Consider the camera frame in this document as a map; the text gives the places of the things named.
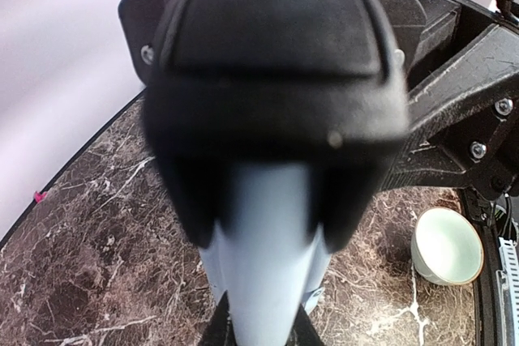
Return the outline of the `grey folding music stand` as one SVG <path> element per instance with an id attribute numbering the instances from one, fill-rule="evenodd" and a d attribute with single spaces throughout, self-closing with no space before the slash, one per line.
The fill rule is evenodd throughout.
<path id="1" fill-rule="evenodd" d="M 143 127 L 235 345 L 285 345 L 410 129 L 419 0 L 121 0 Z"/>

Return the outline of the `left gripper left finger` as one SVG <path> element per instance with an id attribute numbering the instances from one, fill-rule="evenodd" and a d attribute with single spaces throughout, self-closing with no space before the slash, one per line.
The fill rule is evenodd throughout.
<path id="1" fill-rule="evenodd" d="M 234 346 L 234 329 L 228 301 L 219 301 L 201 338 L 202 346 Z"/>

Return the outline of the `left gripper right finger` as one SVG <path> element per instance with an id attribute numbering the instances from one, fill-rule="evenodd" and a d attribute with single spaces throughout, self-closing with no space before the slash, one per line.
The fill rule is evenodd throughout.
<path id="1" fill-rule="evenodd" d="M 324 346 L 324 342 L 318 335 L 316 329 L 304 310 L 303 306 L 299 306 L 296 314 L 294 325 L 290 332 L 286 346 Z"/>

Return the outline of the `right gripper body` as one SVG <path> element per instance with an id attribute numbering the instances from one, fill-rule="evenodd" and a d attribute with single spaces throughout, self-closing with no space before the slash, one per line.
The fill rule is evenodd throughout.
<path id="1" fill-rule="evenodd" d="M 518 26 L 470 0 L 419 0 L 410 136 L 382 184 L 518 193 Z"/>

